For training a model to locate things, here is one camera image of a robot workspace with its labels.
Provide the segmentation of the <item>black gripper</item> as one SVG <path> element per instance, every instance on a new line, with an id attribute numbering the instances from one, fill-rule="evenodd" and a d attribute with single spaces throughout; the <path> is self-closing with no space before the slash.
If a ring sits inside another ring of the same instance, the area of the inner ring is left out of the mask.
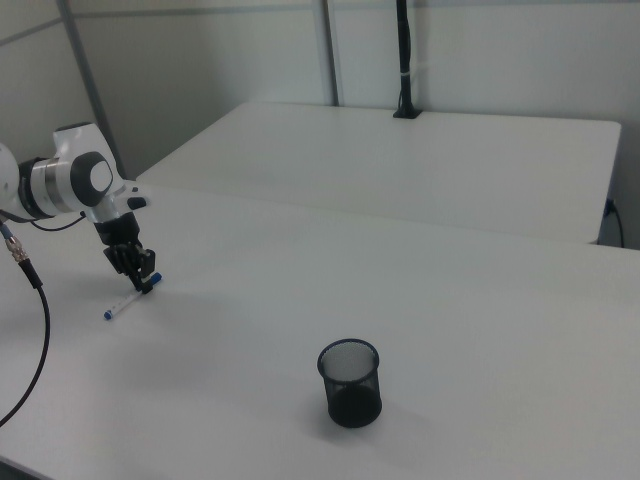
<path id="1" fill-rule="evenodd" d="M 107 247 L 103 253 L 118 274 L 125 275 L 135 289 L 147 294 L 153 289 L 155 252 L 139 249 L 140 227 L 133 212 L 94 225 L 101 242 Z"/>

